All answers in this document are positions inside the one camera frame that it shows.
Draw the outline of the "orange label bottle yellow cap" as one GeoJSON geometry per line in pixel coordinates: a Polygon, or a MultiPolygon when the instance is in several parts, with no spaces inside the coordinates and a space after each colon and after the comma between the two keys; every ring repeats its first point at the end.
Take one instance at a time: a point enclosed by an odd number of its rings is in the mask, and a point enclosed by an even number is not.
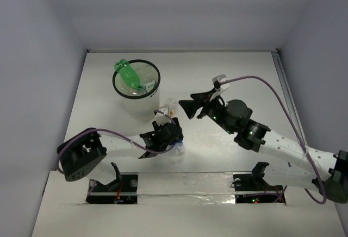
{"type": "Polygon", "coordinates": [[[169,115],[173,117],[177,112],[178,102],[174,98],[168,98],[165,101],[165,106],[168,108],[169,115]]]}

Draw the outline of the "blue label bottle blue cap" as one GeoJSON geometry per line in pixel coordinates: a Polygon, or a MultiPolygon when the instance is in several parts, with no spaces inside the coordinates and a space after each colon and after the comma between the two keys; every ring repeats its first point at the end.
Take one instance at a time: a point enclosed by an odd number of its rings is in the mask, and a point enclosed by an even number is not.
{"type": "Polygon", "coordinates": [[[166,154],[171,157],[183,157],[186,153],[186,148],[183,141],[176,141],[168,148],[166,154]]]}

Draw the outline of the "clear bottle green white label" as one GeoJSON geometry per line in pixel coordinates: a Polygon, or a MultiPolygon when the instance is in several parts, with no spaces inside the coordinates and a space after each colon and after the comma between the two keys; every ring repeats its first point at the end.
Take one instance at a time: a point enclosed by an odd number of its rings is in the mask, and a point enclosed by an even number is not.
{"type": "Polygon", "coordinates": [[[157,81],[155,79],[152,81],[148,81],[148,80],[141,81],[140,88],[142,89],[144,93],[149,93],[154,89],[154,87],[156,86],[156,83],[157,81]]]}

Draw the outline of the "clear plastic bottle unlabeled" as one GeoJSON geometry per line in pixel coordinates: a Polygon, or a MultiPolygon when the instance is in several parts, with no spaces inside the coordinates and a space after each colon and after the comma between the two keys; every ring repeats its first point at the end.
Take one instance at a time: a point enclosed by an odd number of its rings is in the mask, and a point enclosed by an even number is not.
{"type": "MultiPolygon", "coordinates": [[[[148,64],[131,64],[132,69],[138,74],[141,81],[152,81],[156,80],[156,71],[153,70],[152,66],[148,64]]],[[[142,91],[142,89],[139,87],[137,89],[133,89],[128,87],[124,81],[122,80],[120,83],[120,91],[123,92],[127,96],[143,96],[146,93],[142,91]]]]}

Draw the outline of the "green plastic bottle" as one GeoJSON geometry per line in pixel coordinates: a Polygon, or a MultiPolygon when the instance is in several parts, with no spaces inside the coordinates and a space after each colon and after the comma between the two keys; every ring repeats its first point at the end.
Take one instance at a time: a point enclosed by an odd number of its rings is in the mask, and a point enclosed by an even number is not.
{"type": "Polygon", "coordinates": [[[140,78],[132,69],[131,64],[126,59],[121,59],[114,65],[115,71],[121,76],[124,83],[133,89],[140,87],[140,78]]]}

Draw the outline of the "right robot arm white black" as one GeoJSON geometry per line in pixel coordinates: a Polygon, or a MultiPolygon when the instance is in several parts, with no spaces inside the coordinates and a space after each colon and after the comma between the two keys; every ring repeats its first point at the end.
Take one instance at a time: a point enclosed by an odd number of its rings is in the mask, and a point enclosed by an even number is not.
{"type": "Polygon", "coordinates": [[[189,119],[208,116],[228,134],[235,134],[234,142],[241,148],[290,163],[286,169],[278,169],[258,162],[250,176],[254,188],[288,185],[316,191],[332,202],[347,203],[347,152],[303,149],[298,142],[252,120],[252,110],[242,100],[224,102],[214,90],[190,97],[179,101],[189,119]]]}

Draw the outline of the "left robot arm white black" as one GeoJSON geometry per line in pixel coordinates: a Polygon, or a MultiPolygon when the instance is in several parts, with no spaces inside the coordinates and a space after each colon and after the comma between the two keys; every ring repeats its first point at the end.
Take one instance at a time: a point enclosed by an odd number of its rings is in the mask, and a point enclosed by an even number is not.
{"type": "Polygon", "coordinates": [[[163,124],[152,122],[153,129],[135,137],[126,137],[105,128],[90,127],[58,146],[57,170],[68,182],[97,173],[105,158],[137,158],[139,160],[180,152],[183,130],[178,118],[163,124]]]}

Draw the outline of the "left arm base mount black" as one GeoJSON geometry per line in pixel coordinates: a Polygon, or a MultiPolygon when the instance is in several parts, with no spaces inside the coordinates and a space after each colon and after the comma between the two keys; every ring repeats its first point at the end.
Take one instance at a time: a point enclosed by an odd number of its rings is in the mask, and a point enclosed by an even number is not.
{"type": "Polygon", "coordinates": [[[137,204],[138,174],[122,174],[118,166],[111,162],[116,178],[108,184],[91,180],[86,196],[89,204],[137,204]]]}

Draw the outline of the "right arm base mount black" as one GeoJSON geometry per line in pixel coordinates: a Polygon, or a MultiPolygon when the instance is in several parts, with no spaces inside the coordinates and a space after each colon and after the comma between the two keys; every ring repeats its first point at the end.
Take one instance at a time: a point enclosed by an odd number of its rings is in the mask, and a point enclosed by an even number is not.
{"type": "Polygon", "coordinates": [[[233,175],[230,187],[235,191],[236,204],[283,203],[286,204],[284,187],[269,185],[265,180],[267,162],[258,162],[249,173],[233,175]]]}

